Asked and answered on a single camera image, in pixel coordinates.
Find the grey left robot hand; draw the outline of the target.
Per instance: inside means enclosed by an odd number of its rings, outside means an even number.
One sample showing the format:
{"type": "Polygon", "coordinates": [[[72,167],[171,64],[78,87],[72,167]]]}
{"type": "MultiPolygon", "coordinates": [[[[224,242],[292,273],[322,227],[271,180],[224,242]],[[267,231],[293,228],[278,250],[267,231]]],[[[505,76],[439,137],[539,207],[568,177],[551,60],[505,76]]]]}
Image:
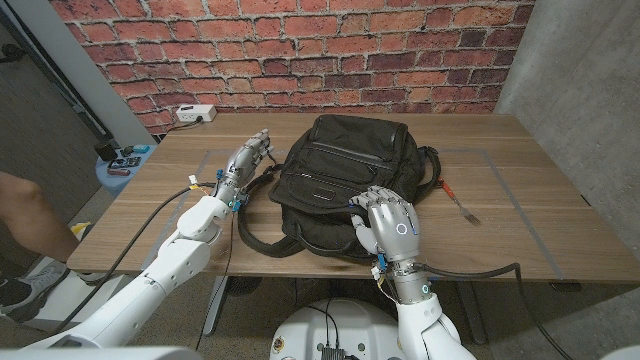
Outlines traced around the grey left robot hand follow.
{"type": "Polygon", "coordinates": [[[253,178],[257,166],[272,149],[268,129],[249,138],[229,157],[215,197],[224,203],[231,202],[253,178]]]}

